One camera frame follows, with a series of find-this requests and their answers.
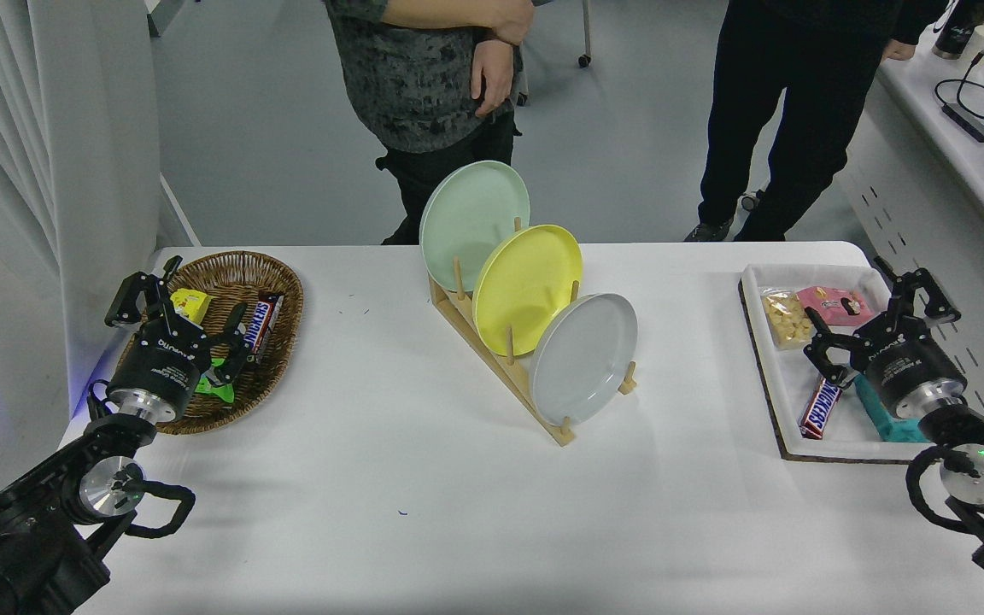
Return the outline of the person's right hand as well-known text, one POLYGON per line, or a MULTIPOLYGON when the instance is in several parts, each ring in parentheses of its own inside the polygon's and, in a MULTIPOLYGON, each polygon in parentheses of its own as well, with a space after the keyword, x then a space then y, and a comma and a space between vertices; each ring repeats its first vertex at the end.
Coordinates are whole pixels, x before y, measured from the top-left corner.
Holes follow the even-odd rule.
POLYGON ((493 1, 495 19, 489 25, 495 37, 509 45, 520 46, 535 19, 535 5, 530 0, 493 1))

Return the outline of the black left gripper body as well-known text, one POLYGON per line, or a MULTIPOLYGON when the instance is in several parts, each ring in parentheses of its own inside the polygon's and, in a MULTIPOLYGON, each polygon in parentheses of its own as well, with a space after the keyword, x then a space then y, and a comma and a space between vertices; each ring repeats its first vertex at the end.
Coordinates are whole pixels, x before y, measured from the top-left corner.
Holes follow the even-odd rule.
POLYGON ((195 324, 147 323, 116 369, 117 390, 144 390, 166 402, 187 402, 210 354, 195 324))

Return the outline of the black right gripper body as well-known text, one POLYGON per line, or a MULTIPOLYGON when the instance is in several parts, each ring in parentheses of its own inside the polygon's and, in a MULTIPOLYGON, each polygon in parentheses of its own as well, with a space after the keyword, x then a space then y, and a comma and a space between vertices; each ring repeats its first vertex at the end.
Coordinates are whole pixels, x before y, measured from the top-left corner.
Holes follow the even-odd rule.
POLYGON ((929 332, 878 332, 870 325, 854 335, 870 347, 852 353, 852 369, 870 382, 885 407, 945 407, 965 403, 967 378, 929 332))

